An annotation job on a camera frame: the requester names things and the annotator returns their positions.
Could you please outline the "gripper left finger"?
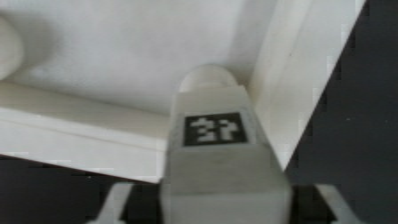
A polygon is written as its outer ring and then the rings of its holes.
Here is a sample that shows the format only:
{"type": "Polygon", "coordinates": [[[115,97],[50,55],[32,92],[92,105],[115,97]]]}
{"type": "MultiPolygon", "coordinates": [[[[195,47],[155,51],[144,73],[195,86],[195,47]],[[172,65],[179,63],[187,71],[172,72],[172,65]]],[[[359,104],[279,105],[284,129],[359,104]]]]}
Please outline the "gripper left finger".
{"type": "Polygon", "coordinates": [[[156,184],[115,183],[87,224],[163,224],[158,193],[156,184]]]}

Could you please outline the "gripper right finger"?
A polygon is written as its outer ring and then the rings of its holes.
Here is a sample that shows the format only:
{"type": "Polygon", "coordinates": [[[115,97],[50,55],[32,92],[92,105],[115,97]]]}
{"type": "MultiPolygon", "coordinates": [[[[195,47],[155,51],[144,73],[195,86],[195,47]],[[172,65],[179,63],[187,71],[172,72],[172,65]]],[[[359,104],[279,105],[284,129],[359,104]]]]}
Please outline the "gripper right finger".
{"type": "Polygon", "coordinates": [[[364,224],[332,185],[293,186],[290,224],[364,224]]]}

